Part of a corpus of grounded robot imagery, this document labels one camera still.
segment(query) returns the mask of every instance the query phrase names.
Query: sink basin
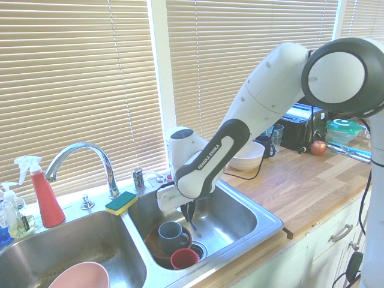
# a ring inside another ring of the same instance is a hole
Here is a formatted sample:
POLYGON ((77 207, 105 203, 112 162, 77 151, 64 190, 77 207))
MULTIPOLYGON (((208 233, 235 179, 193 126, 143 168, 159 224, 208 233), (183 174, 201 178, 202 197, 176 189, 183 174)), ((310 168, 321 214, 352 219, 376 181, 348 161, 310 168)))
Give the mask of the sink basin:
POLYGON ((141 197, 140 201, 128 210, 128 214, 143 240, 160 224, 167 221, 178 222, 190 231, 192 240, 197 242, 195 245, 203 248, 200 249, 203 250, 203 258, 243 238, 257 226, 256 214, 219 187, 207 198, 196 201, 192 222, 201 233, 201 238, 185 220, 180 209, 160 211, 153 193, 141 197))
POLYGON ((102 264, 111 288, 142 287, 146 279, 122 218, 100 211, 9 246, 0 253, 0 286, 48 288, 60 273, 84 261, 102 264))

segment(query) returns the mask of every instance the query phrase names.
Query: brown plate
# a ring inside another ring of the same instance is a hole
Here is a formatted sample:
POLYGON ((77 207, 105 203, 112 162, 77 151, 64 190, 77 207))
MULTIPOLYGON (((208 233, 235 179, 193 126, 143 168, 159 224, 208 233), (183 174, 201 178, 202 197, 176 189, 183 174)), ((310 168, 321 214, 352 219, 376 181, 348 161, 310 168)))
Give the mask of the brown plate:
MULTIPOLYGON (((145 238, 145 244, 146 244, 149 252, 151 252, 152 257, 155 259, 155 261, 160 266, 162 266, 164 268, 168 268, 168 269, 173 269, 172 265, 170 263, 170 257, 172 255, 164 252, 163 249, 161 249, 160 236, 158 234, 158 228, 159 227, 160 227, 160 225, 159 226, 155 226, 155 228, 151 230, 151 232, 145 238)), ((182 231, 190 237, 190 241, 188 243, 188 247, 187 248, 191 248, 191 246, 192 246, 192 235, 191 235, 191 233, 184 226, 182 227, 182 231)))

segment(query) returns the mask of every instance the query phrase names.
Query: glass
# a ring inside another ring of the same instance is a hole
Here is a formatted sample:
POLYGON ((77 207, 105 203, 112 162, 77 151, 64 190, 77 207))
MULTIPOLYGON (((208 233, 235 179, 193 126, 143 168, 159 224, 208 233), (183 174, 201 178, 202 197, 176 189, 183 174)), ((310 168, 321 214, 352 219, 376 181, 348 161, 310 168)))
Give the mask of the glass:
MULTIPOLYGON (((283 137, 284 126, 281 124, 275 124, 275 131, 272 136, 272 144, 275 146, 276 152, 280 151, 281 138, 283 137)), ((266 131, 267 136, 271 136, 274 126, 270 126, 266 131)))

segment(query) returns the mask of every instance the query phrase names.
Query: sink drain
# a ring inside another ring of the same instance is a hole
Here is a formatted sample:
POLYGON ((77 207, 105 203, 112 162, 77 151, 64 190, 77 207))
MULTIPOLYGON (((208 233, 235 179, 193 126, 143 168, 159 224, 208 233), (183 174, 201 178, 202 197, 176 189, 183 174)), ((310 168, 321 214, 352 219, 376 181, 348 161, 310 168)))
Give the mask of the sink drain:
POLYGON ((191 249, 196 252, 199 261, 204 260, 207 257, 207 249, 200 242, 193 241, 191 249))

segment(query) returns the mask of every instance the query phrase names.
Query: kitchen sink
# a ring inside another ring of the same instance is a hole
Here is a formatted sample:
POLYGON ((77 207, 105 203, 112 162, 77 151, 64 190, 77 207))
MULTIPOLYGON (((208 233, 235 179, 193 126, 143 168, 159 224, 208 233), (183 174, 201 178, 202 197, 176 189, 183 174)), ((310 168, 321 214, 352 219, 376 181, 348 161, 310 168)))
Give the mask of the kitchen sink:
POLYGON ((60 273, 84 261, 102 264, 111 288, 142 287, 146 279, 146 266, 122 218, 100 211, 8 247, 0 254, 0 286, 48 288, 60 273))
POLYGON ((167 221, 178 222, 190 231, 193 243, 196 243, 194 246, 200 248, 202 255, 199 256, 203 258, 243 238, 257 226, 256 214, 219 187, 205 199, 196 201, 192 222, 201 238, 194 233, 180 209, 160 211, 153 193, 141 197, 128 210, 128 214, 143 240, 160 224, 167 221))
POLYGON ((65 223, 0 247, 1 287, 48 288, 60 273, 84 261, 102 264, 111 288, 191 287, 283 228, 279 218, 220 180, 213 193, 196 201, 192 222, 200 238, 179 209, 160 211, 155 197, 160 185, 150 179, 142 192, 121 188, 139 199, 120 216, 105 211, 108 193, 90 197, 96 205, 88 211, 77 200, 64 209, 65 223), (166 221, 189 230, 197 264, 176 271, 151 256, 145 238, 166 221))

